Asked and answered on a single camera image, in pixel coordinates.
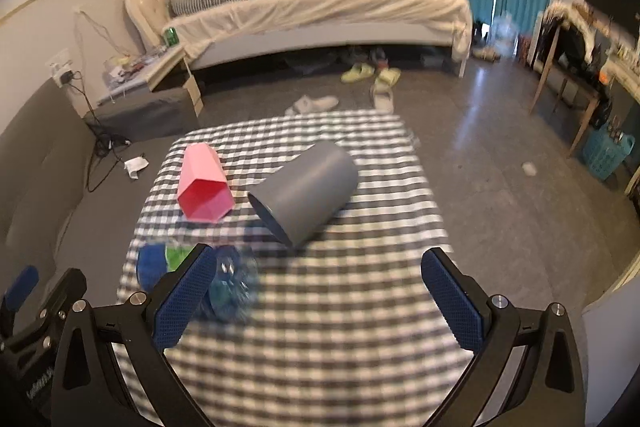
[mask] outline power outlet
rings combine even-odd
[[[71,53],[69,53],[69,49],[65,48],[62,51],[59,51],[51,57],[45,65],[49,68],[51,78],[53,78],[60,86],[60,76],[65,73],[65,71],[73,71],[73,61],[71,60]]]

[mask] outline blue basket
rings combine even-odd
[[[615,143],[607,133],[605,124],[591,133],[582,149],[582,157],[589,172],[604,181],[629,155],[635,143],[636,139],[629,134],[625,134],[620,143]]]

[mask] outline metal screw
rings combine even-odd
[[[139,306],[140,304],[146,301],[146,293],[144,292],[135,292],[132,296],[129,297],[129,302],[134,306]]]
[[[560,304],[559,302],[554,302],[553,304],[551,304],[551,312],[558,317],[562,317],[564,315],[565,309],[564,306],[562,306],[562,304]]]
[[[81,312],[82,310],[84,310],[85,306],[86,302],[80,299],[79,301],[74,302],[74,305],[71,306],[71,309],[75,312]]]
[[[491,303],[499,309],[506,308],[509,305],[509,299],[504,295],[494,295],[491,297]]]

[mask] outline gray sofa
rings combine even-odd
[[[87,191],[86,176],[95,136],[53,80],[0,135],[0,291],[28,264],[40,276],[16,317],[17,328],[37,316],[69,267],[84,272],[92,305],[115,302],[127,247],[160,164],[177,136],[198,127],[185,89],[133,95],[111,106],[99,108],[97,117],[133,141],[120,156],[144,154],[149,166],[138,180],[116,166],[94,192]],[[113,163],[110,153],[92,171],[91,184]]]

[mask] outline green can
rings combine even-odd
[[[175,31],[175,28],[167,28],[164,31],[164,42],[166,42],[167,46],[175,46],[180,42],[178,39],[178,33]]]

